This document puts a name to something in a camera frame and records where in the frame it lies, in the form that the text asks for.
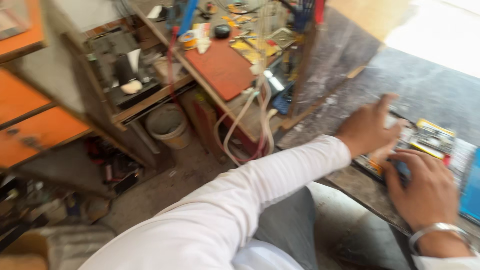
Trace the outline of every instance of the wrist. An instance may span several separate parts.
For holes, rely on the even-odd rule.
[[[347,146],[348,150],[350,151],[351,159],[354,159],[358,155],[360,155],[355,147],[355,144],[352,143],[351,140],[349,140],[347,137],[344,137],[342,135],[335,135],[335,138],[339,139]]]
[[[467,243],[456,232],[435,231],[418,239],[422,256],[436,258],[454,258],[473,256]]]

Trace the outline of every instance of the white shirt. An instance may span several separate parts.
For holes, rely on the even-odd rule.
[[[301,270],[279,248],[250,241],[258,218],[269,205],[350,162],[347,146],[326,135],[250,161],[120,234],[80,270]],[[478,257],[415,261],[424,270],[480,269]]]

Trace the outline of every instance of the tape roll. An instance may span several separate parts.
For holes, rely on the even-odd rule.
[[[195,32],[190,30],[180,36],[180,42],[183,42],[185,50],[193,49],[197,47],[197,38]]]

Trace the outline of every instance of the cabinet door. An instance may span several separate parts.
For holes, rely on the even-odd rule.
[[[55,107],[0,131],[0,166],[10,167],[88,130],[88,126]]]
[[[0,68],[0,124],[49,103],[31,86]]]

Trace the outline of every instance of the white bucket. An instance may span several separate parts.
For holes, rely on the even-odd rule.
[[[182,149],[191,140],[187,120],[175,104],[164,104],[153,110],[146,120],[150,135],[172,149]]]

